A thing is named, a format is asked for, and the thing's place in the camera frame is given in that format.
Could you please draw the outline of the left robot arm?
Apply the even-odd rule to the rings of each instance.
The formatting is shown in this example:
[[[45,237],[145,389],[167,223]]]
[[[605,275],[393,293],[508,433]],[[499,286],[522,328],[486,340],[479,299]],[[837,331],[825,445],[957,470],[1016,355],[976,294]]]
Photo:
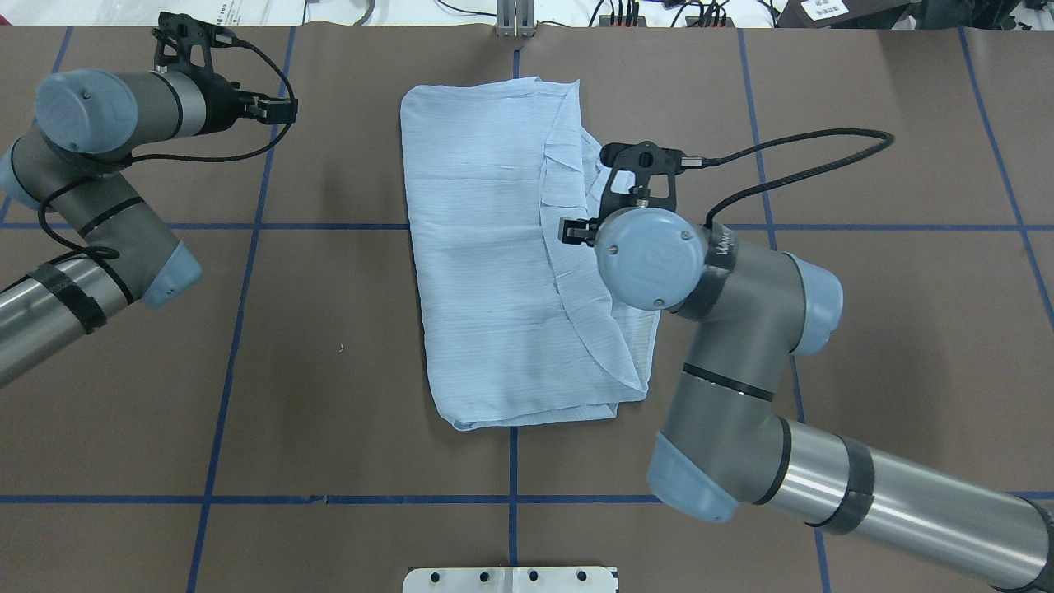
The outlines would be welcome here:
[[[270,97],[186,72],[76,70],[36,91],[30,132],[2,158],[8,198],[64,248],[2,292],[2,383],[105,327],[132,304],[157,308],[201,278],[181,240],[124,177],[132,151],[222,131],[216,117],[293,124],[294,96]]]

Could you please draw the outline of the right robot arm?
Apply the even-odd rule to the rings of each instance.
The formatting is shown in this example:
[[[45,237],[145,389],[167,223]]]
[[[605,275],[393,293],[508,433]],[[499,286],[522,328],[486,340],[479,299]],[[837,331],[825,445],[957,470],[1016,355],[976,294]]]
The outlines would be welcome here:
[[[565,218],[557,236],[596,252],[618,304],[697,328],[647,470],[660,502],[715,523],[768,507],[1000,592],[1050,592],[1051,509],[777,412],[793,357],[839,324],[836,275],[661,207]]]

